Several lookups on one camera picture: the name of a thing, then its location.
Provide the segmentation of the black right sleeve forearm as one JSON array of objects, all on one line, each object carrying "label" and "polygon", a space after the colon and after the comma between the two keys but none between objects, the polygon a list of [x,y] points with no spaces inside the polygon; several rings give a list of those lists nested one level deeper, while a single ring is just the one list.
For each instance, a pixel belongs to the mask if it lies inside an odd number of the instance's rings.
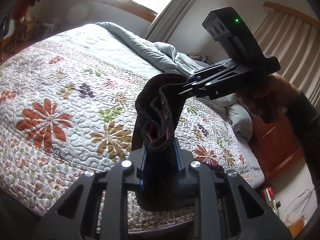
[{"label": "black right sleeve forearm", "polygon": [[301,92],[288,107],[286,117],[300,141],[311,178],[314,183],[317,183],[319,181],[319,114]]}]

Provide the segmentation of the right hand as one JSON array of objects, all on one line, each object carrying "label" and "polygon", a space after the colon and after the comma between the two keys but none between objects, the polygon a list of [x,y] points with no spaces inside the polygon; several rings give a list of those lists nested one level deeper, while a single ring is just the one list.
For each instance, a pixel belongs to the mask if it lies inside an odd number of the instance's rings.
[{"label": "right hand", "polygon": [[269,75],[266,81],[251,90],[236,92],[235,96],[249,113],[261,116],[266,110],[289,107],[300,95],[300,90],[278,73]]}]

